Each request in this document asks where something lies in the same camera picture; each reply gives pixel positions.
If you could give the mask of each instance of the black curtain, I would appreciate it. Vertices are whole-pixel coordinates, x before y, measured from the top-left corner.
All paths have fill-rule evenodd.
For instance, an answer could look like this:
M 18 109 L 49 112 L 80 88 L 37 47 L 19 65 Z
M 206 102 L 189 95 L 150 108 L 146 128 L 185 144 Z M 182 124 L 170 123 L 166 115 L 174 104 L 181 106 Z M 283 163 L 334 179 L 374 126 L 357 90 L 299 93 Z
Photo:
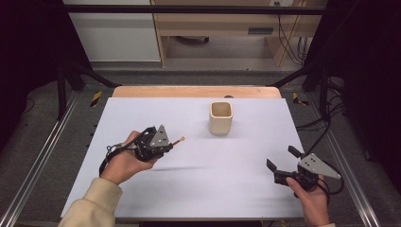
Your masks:
M 63 2 L 0 0 L 0 150 L 26 107 L 27 94 L 56 80 L 63 61 L 92 69 L 68 13 L 42 10 L 44 4 Z M 69 76 L 83 84 L 78 72 Z
M 344 79 L 343 101 L 367 155 L 383 165 L 401 192 L 400 13 L 398 0 L 359 1 L 336 39 L 319 56 L 329 30 L 336 27 L 334 18 L 323 18 L 306 63 L 323 58 L 329 76 Z M 312 72 L 306 80 L 317 84 L 319 76 Z

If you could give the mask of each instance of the aluminum rail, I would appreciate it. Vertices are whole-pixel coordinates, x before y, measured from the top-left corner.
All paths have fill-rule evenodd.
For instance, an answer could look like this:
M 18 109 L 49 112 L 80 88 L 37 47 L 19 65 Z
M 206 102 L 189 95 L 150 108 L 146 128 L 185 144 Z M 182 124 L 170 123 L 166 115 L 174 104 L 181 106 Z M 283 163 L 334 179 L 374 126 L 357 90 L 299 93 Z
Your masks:
M 42 5 L 42 10 L 73 13 L 198 13 L 198 14 L 275 14 L 326 15 L 339 9 L 301 7 L 238 7 L 238 6 L 148 6 L 148 5 Z
M 311 104 L 315 114 L 320 116 L 317 100 L 314 96 L 307 95 L 309 100 L 311 100 Z M 344 157 L 342 150 L 340 148 L 339 143 L 336 140 L 333 132 L 329 129 L 327 131 L 327 144 L 330 147 L 331 153 L 336 161 L 340 172 L 342 173 L 342 177 L 345 181 L 345 185 L 347 186 L 351 198 L 354 201 L 354 204 L 359 212 L 359 215 L 365 224 L 366 227 L 379 227 L 380 223 L 375 215 L 375 211 L 372 208 L 371 204 L 368 201 L 365 193 L 363 192 L 362 187 L 360 186 L 357 176 L 355 175 L 352 168 L 349 166 L 346 158 Z
M 26 201 L 33 190 L 33 187 L 39 180 L 39 177 L 41 176 L 41 173 L 44 169 L 44 166 L 46 165 L 48 158 L 53 152 L 53 149 L 56 146 L 56 143 L 59 140 L 60 135 L 71 113 L 74 110 L 78 97 L 79 97 L 79 92 L 73 92 L 68 101 L 68 109 L 65 112 L 63 118 L 56 122 L 56 125 L 54 126 L 52 132 L 50 132 L 46 142 L 44 143 L 44 146 L 42 147 L 42 150 L 40 151 L 38 157 L 36 158 L 35 163 L 29 170 L 23 184 L 21 185 L 16 196 L 11 202 L 11 205 L 1 217 L 0 219 L 1 227 L 13 226 L 17 221 L 17 218 L 21 214 L 21 211 L 23 210 L 24 205 L 26 204 Z

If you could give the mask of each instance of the person's left hand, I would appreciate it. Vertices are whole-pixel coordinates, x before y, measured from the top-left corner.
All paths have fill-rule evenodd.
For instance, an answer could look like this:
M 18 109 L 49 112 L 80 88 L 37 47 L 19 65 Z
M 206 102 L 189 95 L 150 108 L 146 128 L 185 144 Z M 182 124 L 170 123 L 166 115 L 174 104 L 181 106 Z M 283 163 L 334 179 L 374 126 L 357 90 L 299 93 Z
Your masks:
M 132 131 L 124 143 L 128 144 L 138 134 L 138 131 Z M 157 159 L 150 160 L 146 163 L 139 161 L 131 150 L 126 149 L 112 158 L 100 175 L 100 178 L 119 185 L 136 173 L 153 168 L 156 161 Z

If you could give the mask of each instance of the floor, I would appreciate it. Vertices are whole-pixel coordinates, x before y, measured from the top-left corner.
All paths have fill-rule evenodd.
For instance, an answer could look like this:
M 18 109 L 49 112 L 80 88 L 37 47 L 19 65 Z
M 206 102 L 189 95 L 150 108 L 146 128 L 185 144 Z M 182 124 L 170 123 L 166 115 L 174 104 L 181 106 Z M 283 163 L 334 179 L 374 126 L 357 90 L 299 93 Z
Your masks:
M 165 67 L 158 62 L 94 63 L 96 71 L 115 82 L 123 84 L 216 84 L 216 85 L 266 85 L 281 79 L 298 69 L 291 61 L 276 67 L 263 38 L 211 38 L 205 44 L 198 40 L 175 38 L 171 41 Z M 52 152 L 45 157 L 33 187 L 27 191 L 24 208 L 17 211 L 16 226 L 56 226 L 68 192 L 78 174 L 102 109 L 113 89 L 106 88 L 89 78 L 83 92 L 71 92 L 68 97 L 76 99 L 62 133 L 54 138 Z M 316 120 L 317 92 L 304 93 L 300 88 L 303 78 L 296 79 L 280 89 L 295 125 Z M 17 191 L 35 165 L 35 159 L 44 150 L 44 144 L 57 124 L 58 102 L 56 83 L 49 83 L 28 96 L 26 113 L 13 133 L 6 148 L 0 153 L 0 213 L 4 214 Z M 94 94 L 102 91 L 96 107 L 91 107 Z M 301 101 L 294 103 L 297 93 Z M 336 94 L 332 106 L 341 104 Z M 332 117 L 327 135 L 315 147 L 315 152 L 337 167 L 349 167 L 351 176 L 346 188 L 333 196 L 330 217 L 337 226 L 401 226 L 401 197 L 392 187 L 380 164 L 364 158 L 363 147 L 358 141 L 352 124 L 344 109 Z M 311 148 L 323 133 L 324 125 L 315 125 L 307 131 L 299 131 L 305 149 Z M 346 165 L 339 164 L 336 153 L 345 157 Z M 353 192 L 360 187 L 361 193 Z M 365 218 L 360 208 L 368 204 L 364 212 L 373 211 L 374 219 Z M 128 226 L 123 220 L 119 224 Z M 282 226 L 281 220 L 265 221 L 265 226 Z M 287 226 L 303 226 L 301 219 L 287 220 Z

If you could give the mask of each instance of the metal frame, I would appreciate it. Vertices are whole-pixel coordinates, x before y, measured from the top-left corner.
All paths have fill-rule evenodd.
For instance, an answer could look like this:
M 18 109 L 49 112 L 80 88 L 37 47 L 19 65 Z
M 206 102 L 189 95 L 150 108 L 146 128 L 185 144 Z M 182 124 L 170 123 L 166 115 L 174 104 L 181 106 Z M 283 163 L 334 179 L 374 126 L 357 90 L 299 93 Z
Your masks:
M 326 15 L 332 13 L 338 13 L 339 10 L 336 9 L 326 9 L 326 8 L 280 8 L 280 7 L 208 7 L 208 6 L 119 6 L 119 5 L 41 5 L 40 10 L 51 10 L 59 12 L 71 12 L 71 13 L 204 13 L 204 14 L 280 14 L 280 15 Z M 290 75 L 285 80 L 279 81 L 274 84 L 276 87 L 280 87 L 288 80 L 293 80 L 302 75 L 302 72 L 307 72 L 310 68 L 315 65 L 311 63 L 301 69 L 299 72 L 295 72 Z M 59 82 L 61 87 L 59 88 L 62 92 L 63 90 L 63 74 L 62 69 L 59 72 Z M 80 68 L 79 71 L 85 72 L 86 74 L 92 74 L 92 70 L 87 70 L 85 68 Z M 65 113 L 59 115 L 59 120 L 56 123 L 53 131 L 49 135 L 43 149 L 41 150 L 37 160 L 30 169 L 23 182 L 20 190 L 17 192 L 14 200 L 7 212 L 0 219 L 0 226 L 13 226 L 16 222 L 18 216 L 20 215 L 26 200 L 28 199 L 35 183 L 38 181 L 42 170 L 47 162 L 47 159 L 51 155 L 53 148 L 55 147 L 62 130 L 69 119 L 71 112 L 74 109 L 76 101 L 78 99 L 78 92 L 73 92 L 72 97 L 69 101 L 69 107 L 65 110 Z M 359 183 L 357 182 L 356 176 L 352 169 L 349 167 L 347 161 L 345 160 L 340 147 L 330 131 L 328 136 L 328 143 L 332 148 L 333 156 L 336 162 L 340 166 L 340 170 L 343 172 L 344 180 L 347 187 L 350 190 L 350 194 L 354 199 L 357 206 L 359 214 L 366 226 L 379 226 L 378 220 L 375 216 L 370 203 L 368 202 L 363 190 L 361 189 Z
M 1 227 L 13 226 L 17 221 L 17 218 L 21 214 L 21 211 L 23 210 L 24 205 L 26 204 L 26 201 L 33 190 L 33 187 L 39 180 L 39 177 L 41 176 L 41 173 L 47 163 L 47 160 L 50 157 L 51 153 L 53 152 L 53 149 L 56 146 L 57 141 L 59 140 L 60 135 L 68 119 L 70 118 L 71 113 L 74 110 L 78 97 L 79 97 L 79 92 L 72 93 L 68 101 L 68 109 L 66 110 L 65 115 L 63 116 L 62 119 L 56 122 L 56 125 L 54 126 L 52 132 L 50 133 L 46 142 L 44 143 L 41 152 L 36 158 L 35 163 L 29 170 L 24 182 L 22 183 L 16 196 L 12 200 L 11 205 L 1 217 L 0 219 Z

